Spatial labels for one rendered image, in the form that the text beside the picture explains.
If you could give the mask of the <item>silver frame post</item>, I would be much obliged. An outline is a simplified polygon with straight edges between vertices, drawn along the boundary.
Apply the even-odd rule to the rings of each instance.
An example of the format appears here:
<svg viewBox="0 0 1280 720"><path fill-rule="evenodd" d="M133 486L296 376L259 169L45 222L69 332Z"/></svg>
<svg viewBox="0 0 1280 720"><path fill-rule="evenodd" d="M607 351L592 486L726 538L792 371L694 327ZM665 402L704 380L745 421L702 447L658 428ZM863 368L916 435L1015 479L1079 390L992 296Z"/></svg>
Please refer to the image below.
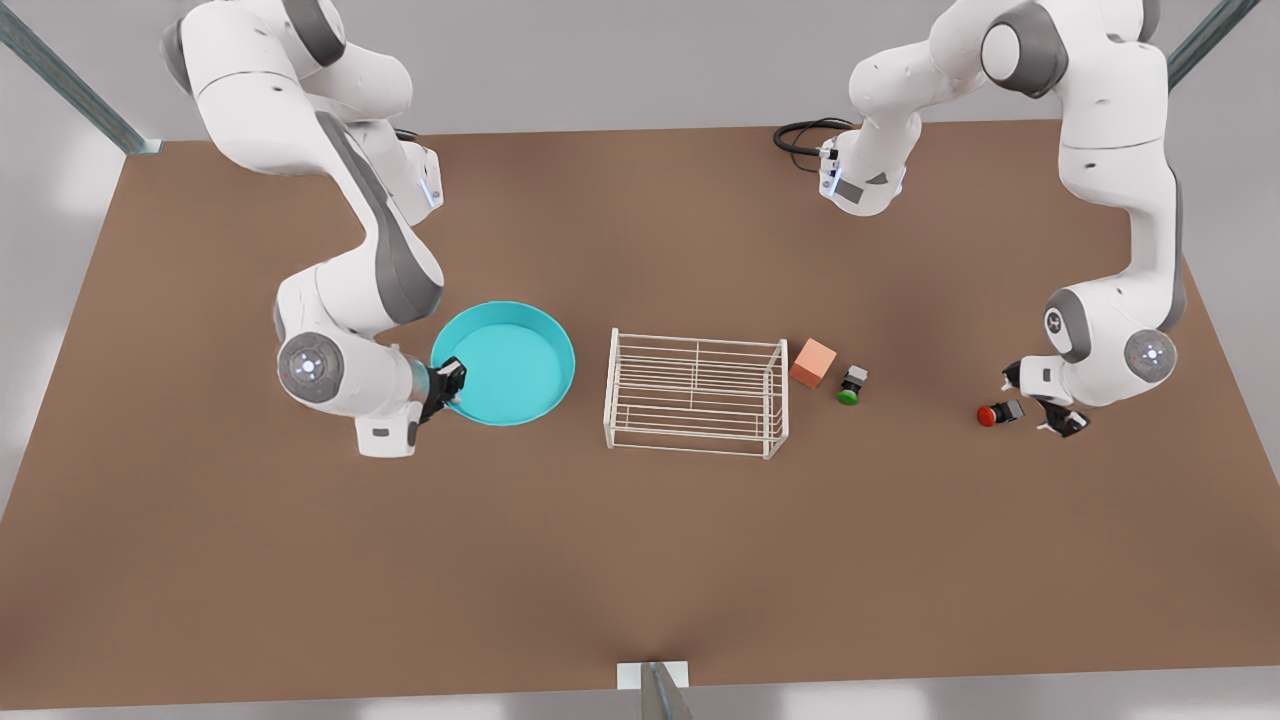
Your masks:
<svg viewBox="0 0 1280 720"><path fill-rule="evenodd" d="M1167 87L1172 91L1226 38L1262 0L1219 0L1216 6L1167 58Z"/></svg>
<svg viewBox="0 0 1280 720"><path fill-rule="evenodd" d="M690 687L687 661L616 665L618 691L639 691L640 720L694 720L682 691Z"/></svg>
<svg viewBox="0 0 1280 720"><path fill-rule="evenodd" d="M145 138L110 106L36 32L0 0L0 44L70 104L125 155L155 155L163 141Z"/></svg>

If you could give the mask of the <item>orange cube block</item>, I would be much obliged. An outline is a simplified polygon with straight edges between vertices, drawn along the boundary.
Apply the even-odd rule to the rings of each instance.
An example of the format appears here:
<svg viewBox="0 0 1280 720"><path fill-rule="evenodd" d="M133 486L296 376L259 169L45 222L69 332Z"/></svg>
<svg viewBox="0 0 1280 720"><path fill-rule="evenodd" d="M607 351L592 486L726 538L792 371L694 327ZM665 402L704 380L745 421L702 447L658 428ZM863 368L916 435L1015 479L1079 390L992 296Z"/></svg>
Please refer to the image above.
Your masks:
<svg viewBox="0 0 1280 720"><path fill-rule="evenodd" d="M809 338L794 359L788 375L800 384L817 389L831 369L837 352L820 341Z"/></svg>

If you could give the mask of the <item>cyan round plate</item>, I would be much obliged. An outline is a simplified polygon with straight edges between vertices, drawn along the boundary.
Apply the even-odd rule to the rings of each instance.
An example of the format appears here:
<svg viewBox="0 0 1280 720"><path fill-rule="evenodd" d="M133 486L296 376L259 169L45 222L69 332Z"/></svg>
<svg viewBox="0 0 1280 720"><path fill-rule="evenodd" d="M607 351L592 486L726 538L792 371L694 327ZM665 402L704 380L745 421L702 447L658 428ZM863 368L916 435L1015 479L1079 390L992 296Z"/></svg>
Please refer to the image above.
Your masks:
<svg viewBox="0 0 1280 720"><path fill-rule="evenodd" d="M548 414L567 395L576 354L564 328L543 310L513 301L468 307L442 328L430 364L460 360L463 388L451 409L489 427L516 427Z"/></svg>

